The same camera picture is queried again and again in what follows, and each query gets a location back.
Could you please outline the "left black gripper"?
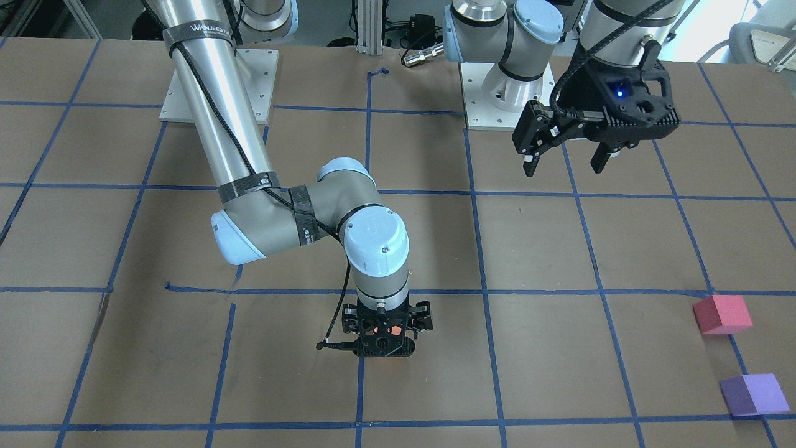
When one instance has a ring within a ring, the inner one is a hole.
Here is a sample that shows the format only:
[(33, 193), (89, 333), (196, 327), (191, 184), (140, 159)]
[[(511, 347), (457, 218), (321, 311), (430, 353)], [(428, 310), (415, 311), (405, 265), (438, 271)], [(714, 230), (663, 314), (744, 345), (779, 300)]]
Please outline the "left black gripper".
[(512, 142), (524, 157), (523, 170), (532, 177), (540, 157), (572, 138), (599, 142), (591, 168), (603, 172), (611, 157), (640, 140), (668, 136), (680, 125), (668, 71), (658, 42), (644, 45), (639, 65), (619, 67), (592, 57), (563, 86), (555, 113), (538, 100), (523, 108)]

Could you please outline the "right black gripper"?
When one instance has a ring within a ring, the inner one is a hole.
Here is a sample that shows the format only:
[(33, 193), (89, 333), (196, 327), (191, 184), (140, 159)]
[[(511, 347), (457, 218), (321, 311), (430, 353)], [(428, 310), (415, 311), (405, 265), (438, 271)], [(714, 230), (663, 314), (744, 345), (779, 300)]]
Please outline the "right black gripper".
[[(341, 349), (351, 351), (358, 357), (409, 357), (415, 351), (418, 334), (433, 329), (432, 310), (429, 301), (410, 306), (404, 301), (398, 308), (384, 311), (372, 310), (361, 301), (342, 306), (342, 331), (358, 335), (352, 342), (343, 342)], [(401, 335), (370, 334), (373, 328), (398, 325)]]

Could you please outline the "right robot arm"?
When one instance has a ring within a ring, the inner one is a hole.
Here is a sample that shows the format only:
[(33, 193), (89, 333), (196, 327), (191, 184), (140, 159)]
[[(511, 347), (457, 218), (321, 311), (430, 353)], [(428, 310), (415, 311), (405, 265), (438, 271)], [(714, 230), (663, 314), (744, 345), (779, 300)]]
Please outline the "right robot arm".
[(314, 184), (282, 190), (244, 84), (245, 42), (291, 34), (293, 1), (144, 1), (162, 33), (217, 184), (222, 209), (211, 229), (227, 262), (241, 266), (308, 246), (326, 236), (348, 260), (356, 303), (340, 304), (353, 342), (324, 338), (317, 349), (359, 357), (408, 357), (433, 328), (427, 301), (409, 302), (410, 241), (398, 213), (382, 204), (369, 171), (356, 159), (327, 162)]

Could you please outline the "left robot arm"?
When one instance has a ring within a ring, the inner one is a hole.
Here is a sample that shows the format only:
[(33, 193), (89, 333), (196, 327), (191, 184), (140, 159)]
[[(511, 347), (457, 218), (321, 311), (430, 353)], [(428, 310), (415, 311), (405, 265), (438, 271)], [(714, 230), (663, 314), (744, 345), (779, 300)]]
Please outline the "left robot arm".
[(594, 1), (575, 51), (551, 93), (510, 100), (512, 88), (540, 85), (565, 18), (548, 1), (452, 1), (442, 28), (445, 54), (492, 63), (488, 93), (501, 110), (519, 111), (515, 150), (532, 177), (548, 150), (569, 139), (597, 142), (591, 167), (680, 125), (662, 44), (682, 1)]

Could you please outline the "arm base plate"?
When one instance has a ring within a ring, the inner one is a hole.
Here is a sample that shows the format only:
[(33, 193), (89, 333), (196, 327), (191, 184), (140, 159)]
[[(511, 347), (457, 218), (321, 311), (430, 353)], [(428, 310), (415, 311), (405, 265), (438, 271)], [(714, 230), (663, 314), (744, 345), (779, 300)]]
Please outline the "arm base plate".
[(550, 65), (531, 82), (509, 77), (496, 63), (461, 63), (460, 74), (467, 127), (472, 130), (514, 130), (526, 103), (548, 105), (555, 84)]
[[(251, 111), (258, 124), (269, 122), (271, 111), (271, 100), (275, 88), (277, 68), (279, 64), (279, 51), (276, 49), (239, 49), (236, 55), (231, 57), (235, 63), (241, 81), (237, 84), (233, 82), (229, 72), (231, 65), (219, 65), (218, 57), (199, 57), (194, 60), (197, 68), (213, 73), (213, 80), (224, 82), (224, 89), (237, 88), (248, 95)], [(165, 122), (193, 124), (195, 119), (188, 104), (187, 94), (184, 92), (182, 80), (177, 71), (174, 72), (167, 94), (163, 100), (160, 120)]]

